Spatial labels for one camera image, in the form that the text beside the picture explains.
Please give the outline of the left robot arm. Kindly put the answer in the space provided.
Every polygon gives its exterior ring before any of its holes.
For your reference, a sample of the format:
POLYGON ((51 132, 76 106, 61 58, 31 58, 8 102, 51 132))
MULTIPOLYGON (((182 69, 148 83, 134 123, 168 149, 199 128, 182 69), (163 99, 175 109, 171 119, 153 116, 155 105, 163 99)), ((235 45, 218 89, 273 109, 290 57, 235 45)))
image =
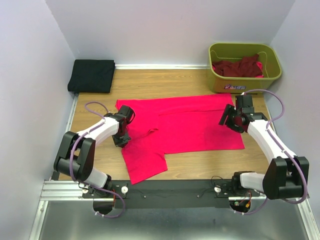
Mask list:
POLYGON ((96 146, 111 137, 116 147, 124 148, 131 140, 127 126, 133 121, 135 112, 122 105, 116 113, 99 116, 101 120, 91 127, 63 135, 53 168, 75 182, 93 186, 93 191, 104 198, 110 194, 112 178, 94 168, 96 146))

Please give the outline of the pink t shirt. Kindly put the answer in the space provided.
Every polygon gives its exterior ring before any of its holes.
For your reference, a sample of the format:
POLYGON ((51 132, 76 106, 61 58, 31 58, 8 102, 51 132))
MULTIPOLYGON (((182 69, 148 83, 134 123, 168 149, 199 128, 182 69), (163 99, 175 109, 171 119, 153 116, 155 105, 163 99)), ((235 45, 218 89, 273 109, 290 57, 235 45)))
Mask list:
POLYGON ((131 184, 167 171, 166 154, 242 150, 239 133, 219 124, 229 93, 155 99, 118 99, 115 107, 135 113, 131 138, 121 150, 131 184))

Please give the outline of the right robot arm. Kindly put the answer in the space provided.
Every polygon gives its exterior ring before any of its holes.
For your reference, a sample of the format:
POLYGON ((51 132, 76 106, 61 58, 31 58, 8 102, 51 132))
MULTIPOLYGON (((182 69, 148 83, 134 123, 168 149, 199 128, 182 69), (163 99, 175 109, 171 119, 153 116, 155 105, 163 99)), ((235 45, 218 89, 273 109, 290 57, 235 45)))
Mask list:
POLYGON ((238 171, 232 176, 230 191, 241 196, 248 189, 263 193, 269 200, 302 203, 308 196, 309 161, 297 156, 277 136, 271 121, 256 112, 253 98, 247 92, 235 97, 235 105, 227 104, 219 121, 237 133, 248 133, 261 148, 269 166, 266 173, 238 171))

